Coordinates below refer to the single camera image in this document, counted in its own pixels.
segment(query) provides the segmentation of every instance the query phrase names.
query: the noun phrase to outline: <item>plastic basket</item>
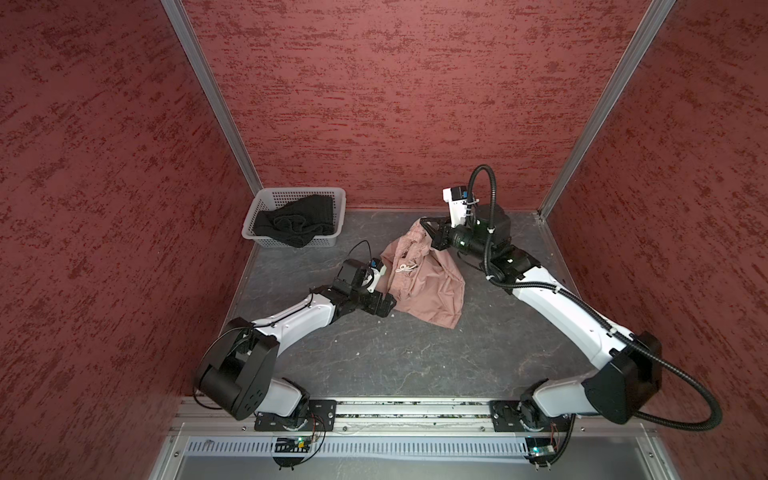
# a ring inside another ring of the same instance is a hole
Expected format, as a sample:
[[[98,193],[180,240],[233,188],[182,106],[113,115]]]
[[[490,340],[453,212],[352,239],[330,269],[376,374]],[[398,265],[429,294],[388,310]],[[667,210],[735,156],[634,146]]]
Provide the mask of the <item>plastic basket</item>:
[[[270,237],[262,237],[253,234],[253,222],[256,215],[263,210],[271,211],[308,197],[309,195],[325,195],[333,198],[333,235],[316,235],[305,247],[333,247],[336,245],[336,238],[341,233],[341,227],[344,225],[344,210],[346,209],[346,192],[343,188],[334,187],[293,187],[293,188],[262,188],[256,194],[256,198],[250,204],[248,216],[243,222],[243,237],[253,240],[262,247],[289,247],[283,242],[279,242]]]

